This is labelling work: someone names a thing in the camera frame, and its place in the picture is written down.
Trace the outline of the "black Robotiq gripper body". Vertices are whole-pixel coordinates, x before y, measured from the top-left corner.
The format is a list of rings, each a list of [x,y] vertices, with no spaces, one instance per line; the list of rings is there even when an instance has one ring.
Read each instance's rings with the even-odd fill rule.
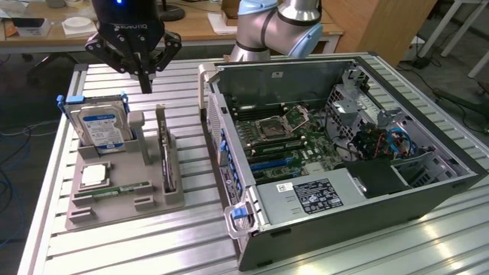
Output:
[[[91,1],[97,17],[97,34],[90,37],[90,53],[95,56],[122,51],[147,52],[151,58],[163,56],[155,45],[163,36],[157,1]]]

